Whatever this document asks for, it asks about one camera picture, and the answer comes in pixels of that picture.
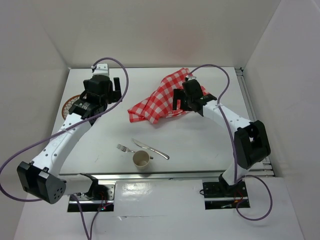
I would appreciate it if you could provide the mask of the red white checkered cloth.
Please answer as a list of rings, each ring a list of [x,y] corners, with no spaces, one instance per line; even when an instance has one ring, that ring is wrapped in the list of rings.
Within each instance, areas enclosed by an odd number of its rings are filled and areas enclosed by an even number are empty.
[[[189,74],[188,68],[181,68],[164,77],[159,87],[149,97],[127,110],[129,121],[131,123],[148,121],[157,124],[160,119],[186,115],[187,112],[184,110],[173,110],[173,98],[174,90],[183,88],[182,83]]]

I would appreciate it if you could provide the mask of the floral patterned plate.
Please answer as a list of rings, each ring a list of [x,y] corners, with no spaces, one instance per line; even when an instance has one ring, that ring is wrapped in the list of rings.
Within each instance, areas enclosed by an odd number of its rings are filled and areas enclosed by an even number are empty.
[[[62,109],[61,109],[61,115],[62,118],[65,120],[67,115],[69,114],[69,110],[72,107],[72,105],[80,98],[80,94],[79,95],[75,95],[71,98],[69,98],[63,105]]]

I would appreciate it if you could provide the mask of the silver fork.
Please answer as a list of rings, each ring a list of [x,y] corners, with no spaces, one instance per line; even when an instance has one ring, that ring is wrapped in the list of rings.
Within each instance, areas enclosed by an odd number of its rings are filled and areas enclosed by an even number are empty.
[[[129,149],[128,147],[121,145],[121,144],[117,144],[116,146],[117,149],[119,149],[122,152],[125,153],[136,153],[136,151]]]

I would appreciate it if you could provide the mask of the silver table knife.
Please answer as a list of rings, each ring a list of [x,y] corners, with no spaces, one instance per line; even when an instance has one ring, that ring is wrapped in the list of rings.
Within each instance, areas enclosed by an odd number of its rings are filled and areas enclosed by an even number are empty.
[[[152,152],[154,152],[154,153],[162,156],[162,157],[165,158],[166,160],[169,160],[169,159],[170,159],[169,155],[167,155],[167,154],[165,154],[165,153],[163,153],[163,152],[161,152],[161,151],[159,151],[159,150],[157,150],[157,149],[155,149],[155,148],[153,148],[153,147],[151,147],[151,146],[149,146],[149,145],[147,145],[147,144],[144,144],[144,143],[142,143],[142,142],[140,142],[140,141],[138,141],[138,140],[136,140],[136,139],[134,139],[134,138],[132,138],[131,140],[132,140],[132,142],[133,142],[135,145],[137,145],[137,146],[140,147],[140,148],[150,150],[150,151],[152,151]]]

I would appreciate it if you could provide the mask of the beige cup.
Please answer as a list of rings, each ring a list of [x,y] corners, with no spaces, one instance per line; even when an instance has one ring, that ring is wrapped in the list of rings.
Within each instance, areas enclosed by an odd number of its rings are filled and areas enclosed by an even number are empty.
[[[148,169],[150,166],[150,160],[150,155],[143,150],[136,151],[132,157],[133,164],[139,171]]]

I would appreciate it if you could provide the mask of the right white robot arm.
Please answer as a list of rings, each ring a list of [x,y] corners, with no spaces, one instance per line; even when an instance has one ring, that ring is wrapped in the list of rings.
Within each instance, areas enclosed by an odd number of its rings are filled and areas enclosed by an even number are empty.
[[[187,76],[182,89],[173,90],[172,109],[195,112],[227,129],[235,160],[218,178],[218,190],[230,196],[249,170],[271,153],[265,125],[236,114],[212,94],[204,94],[196,77]]]

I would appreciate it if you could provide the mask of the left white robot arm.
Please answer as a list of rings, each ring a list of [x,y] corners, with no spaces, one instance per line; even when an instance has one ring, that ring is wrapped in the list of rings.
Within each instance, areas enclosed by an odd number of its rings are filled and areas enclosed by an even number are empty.
[[[108,188],[87,173],[59,177],[67,157],[81,137],[93,126],[109,104],[122,97],[120,79],[110,79],[109,67],[97,64],[92,77],[83,82],[84,91],[70,109],[60,135],[54,137],[29,163],[21,162],[17,173],[25,192],[55,204],[64,195],[82,194],[86,199],[106,199]]]

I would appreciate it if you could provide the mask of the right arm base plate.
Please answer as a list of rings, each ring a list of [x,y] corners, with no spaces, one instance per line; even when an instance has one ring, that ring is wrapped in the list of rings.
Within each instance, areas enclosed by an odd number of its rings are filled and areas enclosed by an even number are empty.
[[[244,181],[228,191],[223,191],[219,182],[203,182],[199,193],[204,197],[206,210],[250,208],[247,186]]]

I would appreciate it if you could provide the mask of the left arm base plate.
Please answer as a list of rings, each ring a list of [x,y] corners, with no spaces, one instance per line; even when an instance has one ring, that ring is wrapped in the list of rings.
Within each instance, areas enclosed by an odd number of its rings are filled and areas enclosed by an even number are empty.
[[[96,213],[98,210],[101,212],[114,211],[116,183],[103,181],[100,185],[105,186],[106,190],[99,190],[94,197],[88,197],[84,193],[75,194],[84,213]]]

